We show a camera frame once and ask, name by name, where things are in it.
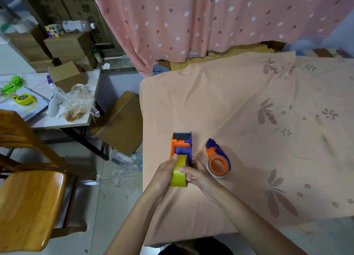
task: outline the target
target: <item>tiled floor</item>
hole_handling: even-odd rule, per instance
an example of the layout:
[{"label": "tiled floor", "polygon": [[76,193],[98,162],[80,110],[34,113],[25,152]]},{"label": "tiled floor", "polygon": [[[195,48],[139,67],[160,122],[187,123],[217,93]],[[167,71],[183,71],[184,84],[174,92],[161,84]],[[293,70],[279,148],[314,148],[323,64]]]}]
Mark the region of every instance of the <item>tiled floor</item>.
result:
[{"label": "tiled floor", "polygon": [[[101,145],[100,140],[91,142],[98,147]],[[77,224],[84,217],[87,231],[51,239],[39,254],[102,255],[142,193],[142,173],[138,172],[122,179],[120,186],[116,187],[109,180],[112,170],[117,166],[115,163],[103,161],[77,142],[49,146],[74,165],[89,168],[90,172],[98,174],[99,178],[97,181],[80,182],[70,220],[70,223]],[[11,156],[20,162],[38,161],[40,157],[40,154],[29,149],[15,149]],[[58,218],[58,226],[63,221],[63,213],[64,210]],[[311,255],[354,254],[354,221],[350,217],[294,226],[282,232]],[[254,254],[240,234],[218,235],[216,238],[226,244],[234,254]],[[140,255],[157,255],[159,251],[143,247]]]}]

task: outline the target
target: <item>polka dot curtain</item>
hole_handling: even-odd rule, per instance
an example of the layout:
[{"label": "polka dot curtain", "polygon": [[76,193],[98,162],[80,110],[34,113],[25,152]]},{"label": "polka dot curtain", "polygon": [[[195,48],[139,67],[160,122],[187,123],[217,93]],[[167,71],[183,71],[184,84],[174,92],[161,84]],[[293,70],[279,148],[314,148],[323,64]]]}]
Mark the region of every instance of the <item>polka dot curtain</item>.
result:
[{"label": "polka dot curtain", "polygon": [[234,45],[328,36],[353,0],[96,0],[137,70],[155,60],[184,62],[191,51],[224,52]]}]

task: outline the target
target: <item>bed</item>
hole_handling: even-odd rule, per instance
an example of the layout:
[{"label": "bed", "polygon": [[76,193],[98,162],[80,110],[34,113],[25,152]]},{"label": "bed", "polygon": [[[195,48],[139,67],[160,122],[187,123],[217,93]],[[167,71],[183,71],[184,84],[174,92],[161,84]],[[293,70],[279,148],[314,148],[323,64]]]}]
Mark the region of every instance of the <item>bed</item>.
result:
[{"label": "bed", "polygon": [[[354,215],[353,71],[352,59],[246,52],[144,79],[143,189],[172,133],[191,131],[192,154],[206,163],[214,139],[232,168],[220,183],[274,226]],[[144,244],[236,231],[196,186],[171,187]]]}]

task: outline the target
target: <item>plastic bag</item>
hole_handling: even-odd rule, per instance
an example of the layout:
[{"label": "plastic bag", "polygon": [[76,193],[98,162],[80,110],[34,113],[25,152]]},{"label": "plastic bag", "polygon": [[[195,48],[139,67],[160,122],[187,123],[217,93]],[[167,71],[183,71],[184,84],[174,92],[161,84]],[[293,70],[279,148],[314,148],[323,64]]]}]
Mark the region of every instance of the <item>plastic bag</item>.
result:
[{"label": "plastic bag", "polygon": [[100,112],[93,105],[95,98],[92,96],[82,84],[75,84],[68,94],[70,103],[65,107],[63,113],[64,118],[68,122],[80,119],[86,113],[90,113],[95,117],[100,116]]},{"label": "plastic bag", "polygon": [[111,174],[111,181],[116,186],[119,186],[119,182],[122,178],[143,170],[143,152],[135,152],[130,157],[125,155],[119,156],[120,157],[114,157],[112,159],[112,162],[119,165]]}]

